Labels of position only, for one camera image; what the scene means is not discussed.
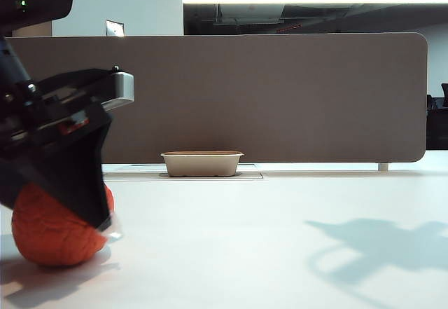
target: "white container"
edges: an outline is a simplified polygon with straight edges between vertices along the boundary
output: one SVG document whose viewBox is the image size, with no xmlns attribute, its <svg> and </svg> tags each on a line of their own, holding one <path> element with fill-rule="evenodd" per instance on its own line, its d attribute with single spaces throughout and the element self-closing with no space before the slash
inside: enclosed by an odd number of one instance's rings
<svg viewBox="0 0 448 309">
<path fill-rule="evenodd" d="M 230 177 L 237 171 L 240 151 L 169 151 L 160 154 L 173 177 Z"/>
</svg>

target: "orange ball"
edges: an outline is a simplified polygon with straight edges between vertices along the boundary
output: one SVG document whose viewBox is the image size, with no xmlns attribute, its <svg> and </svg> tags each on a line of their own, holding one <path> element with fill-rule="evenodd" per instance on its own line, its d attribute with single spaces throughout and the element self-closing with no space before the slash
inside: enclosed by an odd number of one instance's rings
<svg viewBox="0 0 448 309">
<path fill-rule="evenodd" d="M 109 209 L 111 190 L 104 185 Z M 40 186 L 24 186 L 15 201 L 13 237 L 24 258 L 44 266 L 71 266 L 87 261 L 106 238 Z"/>
</svg>

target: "gray partition panel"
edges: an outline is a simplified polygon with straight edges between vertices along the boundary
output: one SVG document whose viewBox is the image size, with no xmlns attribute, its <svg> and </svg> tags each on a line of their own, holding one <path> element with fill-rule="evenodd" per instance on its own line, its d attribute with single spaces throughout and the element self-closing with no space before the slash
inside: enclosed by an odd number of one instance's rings
<svg viewBox="0 0 448 309">
<path fill-rule="evenodd" d="M 105 163 L 239 150 L 245 162 L 410 162 L 426 145 L 418 34 L 11 39 L 31 76 L 120 65 L 135 103 L 113 111 Z"/>
</svg>

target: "screw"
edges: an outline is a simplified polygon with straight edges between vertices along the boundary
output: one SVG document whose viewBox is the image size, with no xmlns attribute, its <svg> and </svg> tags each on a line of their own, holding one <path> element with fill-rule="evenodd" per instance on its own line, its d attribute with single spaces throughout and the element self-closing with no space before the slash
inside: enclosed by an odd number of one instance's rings
<svg viewBox="0 0 448 309">
<path fill-rule="evenodd" d="M 14 96 L 12 94 L 6 93 L 5 96 L 3 97 L 3 99 L 7 102 L 10 103 L 14 100 Z"/>
<path fill-rule="evenodd" d="M 35 86 L 34 84 L 32 84 L 32 83 L 30 83 L 30 84 L 28 85 L 28 89 L 29 89 L 29 91 L 30 91 L 31 93 L 36 92 L 36 86 Z"/>
</svg>

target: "white wall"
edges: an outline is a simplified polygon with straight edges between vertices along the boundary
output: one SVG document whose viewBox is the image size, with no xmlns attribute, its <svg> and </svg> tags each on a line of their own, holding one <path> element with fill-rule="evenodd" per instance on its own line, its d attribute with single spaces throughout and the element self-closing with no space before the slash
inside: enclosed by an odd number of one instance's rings
<svg viewBox="0 0 448 309">
<path fill-rule="evenodd" d="M 73 0 L 52 35 L 104 36 L 106 19 L 124 22 L 127 36 L 183 34 L 182 0 Z"/>
<path fill-rule="evenodd" d="M 413 32 L 428 41 L 428 94 L 443 97 L 441 83 L 448 83 L 448 24 L 421 27 Z"/>
</svg>

